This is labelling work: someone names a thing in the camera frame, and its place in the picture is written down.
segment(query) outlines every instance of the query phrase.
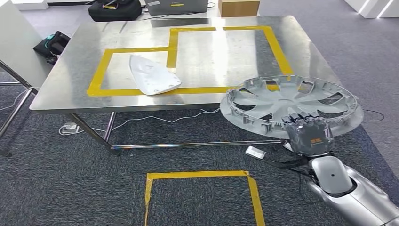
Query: metal table top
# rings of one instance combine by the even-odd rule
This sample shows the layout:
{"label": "metal table top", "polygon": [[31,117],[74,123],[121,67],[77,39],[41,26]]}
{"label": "metal table top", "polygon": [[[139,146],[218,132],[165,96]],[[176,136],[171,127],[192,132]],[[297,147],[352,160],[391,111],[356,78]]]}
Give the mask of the metal table top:
{"label": "metal table top", "polygon": [[[141,94],[131,54],[181,79],[171,93]],[[42,113],[217,106],[225,90],[257,76],[295,74],[340,83],[292,16],[82,24],[32,102]]]}

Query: metal plate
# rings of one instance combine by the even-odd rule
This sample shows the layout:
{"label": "metal plate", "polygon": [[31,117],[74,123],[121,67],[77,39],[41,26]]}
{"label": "metal plate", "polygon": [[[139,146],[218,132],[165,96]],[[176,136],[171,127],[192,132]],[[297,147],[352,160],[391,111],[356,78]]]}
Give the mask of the metal plate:
{"label": "metal plate", "polygon": [[[224,27],[270,26],[296,75],[339,83],[316,47],[292,16],[130,21],[82,24],[41,87],[30,109],[43,113],[164,110],[217,106],[223,93],[90,97],[87,90],[105,49],[167,47],[172,28],[215,28],[182,32],[176,72],[181,87],[230,87],[253,77],[281,74],[262,31]],[[165,52],[134,53],[165,64]],[[115,53],[101,89],[135,89],[130,53]]]}

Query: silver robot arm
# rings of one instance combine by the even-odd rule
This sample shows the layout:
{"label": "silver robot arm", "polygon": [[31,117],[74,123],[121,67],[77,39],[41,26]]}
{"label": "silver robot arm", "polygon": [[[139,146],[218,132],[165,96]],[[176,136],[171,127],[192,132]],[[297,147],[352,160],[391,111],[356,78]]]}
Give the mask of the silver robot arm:
{"label": "silver robot arm", "polygon": [[308,160],[308,187],[354,226],[399,226],[399,208],[388,195],[334,157],[334,138],[327,121],[316,113],[284,117],[293,152]]}
{"label": "silver robot arm", "polygon": [[333,157],[309,161],[315,178],[308,187],[354,226],[399,226],[399,208],[360,173]]}

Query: yellow tape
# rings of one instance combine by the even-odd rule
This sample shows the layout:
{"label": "yellow tape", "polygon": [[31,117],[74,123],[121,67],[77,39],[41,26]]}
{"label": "yellow tape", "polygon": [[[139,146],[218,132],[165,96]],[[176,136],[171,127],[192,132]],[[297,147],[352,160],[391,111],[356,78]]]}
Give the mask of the yellow tape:
{"label": "yellow tape", "polygon": [[204,32],[216,31],[214,27],[191,27],[191,28],[171,28],[169,35],[169,52],[166,60],[167,68],[175,68],[177,63],[177,43],[179,40],[179,32]]}
{"label": "yellow tape", "polygon": [[165,52],[168,47],[151,47],[151,48],[109,48],[106,49],[112,53],[138,53],[138,52]]}
{"label": "yellow tape", "polygon": [[280,87],[276,84],[266,84],[266,87],[270,91],[279,91]]}
{"label": "yellow tape", "polygon": [[[129,53],[129,52],[160,52],[167,51],[167,63],[168,68],[176,68],[177,62],[177,44],[178,44],[178,33],[179,32],[198,32],[198,31],[215,31],[215,27],[194,27],[194,28],[171,28],[169,37],[168,47],[153,47],[153,48],[115,48],[106,49],[103,57],[98,64],[97,70],[93,76],[93,79],[87,89],[87,95],[90,97],[107,97],[107,96],[137,96],[143,95],[138,89],[101,89],[101,83],[104,79],[107,71],[108,64],[111,61],[111,57],[114,53]],[[271,27],[268,26],[243,26],[243,27],[224,27],[225,31],[236,31],[236,30],[263,30],[266,39],[269,42],[271,50],[280,69],[284,75],[288,75],[287,80],[290,80],[290,75],[293,71],[284,56],[284,53],[273,34]],[[162,95],[176,95],[176,94],[200,94],[200,93],[224,93],[228,89],[233,87],[194,87],[194,88],[178,88]]]}
{"label": "yellow tape", "polygon": [[252,205],[257,226],[266,226],[263,216],[261,201],[256,181],[249,176],[248,171],[200,171],[200,172],[175,172],[175,173],[147,173],[147,181],[145,184],[145,215],[144,226],[147,226],[148,208],[151,198],[152,184],[155,179],[172,179],[172,178],[207,178],[207,177],[247,177],[249,191],[251,193]]}
{"label": "yellow tape", "polygon": [[[104,51],[103,57],[98,64],[97,70],[94,73],[93,79],[86,91],[89,97],[103,97],[101,93],[101,83],[103,82],[108,65],[110,64],[112,55],[114,53],[134,53],[134,52],[162,52],[167,51],[168,47],[151,47],[151,48],[107,48]],[[142,95],[142,92],[133,91],[135,95]]]}
{"label": "yellow tape", "polygon": [[177,42],[179,39],[179,31],[176,29],[170,29],[169,35],[169,51],[166,60],[167,68],[175,68],[177,61]]}
{"label": "yellow tape", "polygon": [[266,36],[267,41],[269,42],[271,51],[273,52],[274,57],[276,58],[277,63],[280,66],[280,69],[283,75],[288,75],[287,80],[291,80],[291,76],[294,72],[289,65],[283,50],[281,49],[279,42],[277,41],[276,36],[273,33],[273,30],[269,26],[245,26],[245,27],[224,27],[225,31],[240,31],[240,30],[262,30]]}
{"label": "yellow tape", "polygon": [[249,191],[251,193],[252,205],[254,206],[255,221],[257,226],[266,226],[263,216],[262,204],[259,198],[258,185],[255,179],[248,175]]}
{"label": "yellow tape", "polygon": [[107,71],[108,64],[111,61],[112,52],[109,49],[104,51],[103,57],[98,64],[96,73],[94,73],[93,79],[87,89],[87,95],[92,96],[95,95],[98,90],[101,89],[101,83],[103,82],[103,78],[105,72]]}
{"label": "yellow tape", "polygon": [[[204,94],[204,93],[225,93],[233,86],[226,87],[190,87],[177,88],[172,91],[159,95],[178,95],[178,94]],[[87,92],[90,97],[109,97],[109,96],[139,96],[144,95],[139,89],[100,89],[95,92]]]}
{"label": "yellow tape", "polygon": [[291,80],[291,76],[293,75],[294,72],[291,69],[291,66],[289,65],[289,62],[287,61],[283,50],[281,49],[279,42],[277,41],[276,36],[274,35],[271,27],[265,27],[263,30],[267,41],[269,42],[271,51],[274,54],[274,57],[276,58],[277,63],[279,64],[281,71],[283,72],[283,75],[288,75],[287,80]]}

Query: white device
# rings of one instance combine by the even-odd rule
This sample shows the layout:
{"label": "white device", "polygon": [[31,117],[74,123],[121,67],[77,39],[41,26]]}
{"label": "white device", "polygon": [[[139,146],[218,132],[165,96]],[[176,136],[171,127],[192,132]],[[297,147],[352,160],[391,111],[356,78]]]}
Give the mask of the white device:
{"label": "white device", "polygon": [[248,155],[258,158],[258,159],[263,159],[264,156],[266,155],[266,152],[259,150],[256,147],[249,146],[247,148],[247,150],[245,151],[245,154],[248,154]]}
{"label": "white device", "polygon": [[182,84],[165,66],[144,57],[131,55],[130,70],[137,87],[146,95],[168,92]]}

